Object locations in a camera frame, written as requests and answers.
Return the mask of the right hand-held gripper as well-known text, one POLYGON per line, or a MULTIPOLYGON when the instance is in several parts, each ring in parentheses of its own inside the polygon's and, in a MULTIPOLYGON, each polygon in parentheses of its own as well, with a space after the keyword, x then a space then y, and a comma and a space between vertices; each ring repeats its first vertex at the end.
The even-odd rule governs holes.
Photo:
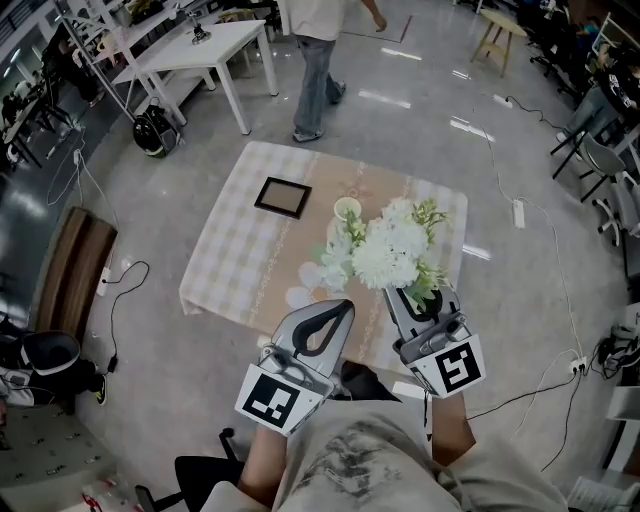
POLYGON ((472 335, 455 289, 433 292, 432 320, 412 306, 402 289, 383 290, 400 339, 394 351, 413 377, 433 397, 447 398, 486 377, 479 336, 472 335))

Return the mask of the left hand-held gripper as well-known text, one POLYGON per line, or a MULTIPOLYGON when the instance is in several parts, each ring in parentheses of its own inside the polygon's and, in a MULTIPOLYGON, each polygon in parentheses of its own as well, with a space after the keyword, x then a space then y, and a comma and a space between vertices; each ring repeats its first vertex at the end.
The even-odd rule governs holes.
POLYGON ((354 319, 349 299, 316 302, 289 313, 272 336, 285 351, 273 344, 263 347, 259 363, 247 370, 235 411, 281 435, 294 433, 334 391, 329 376, 354 319))

